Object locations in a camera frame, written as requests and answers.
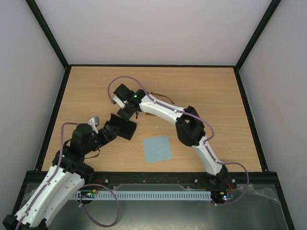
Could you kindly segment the black glasses case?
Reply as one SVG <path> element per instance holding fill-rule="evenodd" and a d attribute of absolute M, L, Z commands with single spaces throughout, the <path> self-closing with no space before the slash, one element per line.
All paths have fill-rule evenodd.
<path fill-rule="evenodd" d="M 126 121 L 115 114 L 111 114 L 111 118 L 106 121 L 105 125 L 110 125 L 113 128 L 116 128 L 117 135 L 127 140 L 132 139 L 137 128 L 137 124 L 135 122 Z"/>

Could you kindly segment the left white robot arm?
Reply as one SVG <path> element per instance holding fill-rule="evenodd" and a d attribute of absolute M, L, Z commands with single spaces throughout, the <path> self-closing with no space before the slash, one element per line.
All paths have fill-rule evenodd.
<path fill-rule="evenodd" d="M 3 225 L 7 230 L 46 230 L 73 194 L 91 186 L 94 169 L 84 160 L 86 154 L 98 151 L 113 141 L 118 127 L 106 124 L 77 124 L 71 139 L 61 141 L 61 148 L 45 178 L 24 206 L 14 215 L 7 215 Z"/>

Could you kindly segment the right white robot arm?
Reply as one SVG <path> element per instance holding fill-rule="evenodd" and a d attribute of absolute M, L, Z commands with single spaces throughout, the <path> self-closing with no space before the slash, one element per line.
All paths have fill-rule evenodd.
<path fill-rule="evenodd" d="M 111 101 L 120 106 L 118 115 L 125 120 L 129 120 L 134 113 L 144 112 L 173 124 L 179 141 L 195 149 L 205 167 L 210 184 L 218 188 L 226 182 L 228 170 L 208 143 L 204 122 L 200 120 L 195 108 L 168 104 L 143 89 L 134 92 L 124 84 L 115 89 Z"/>

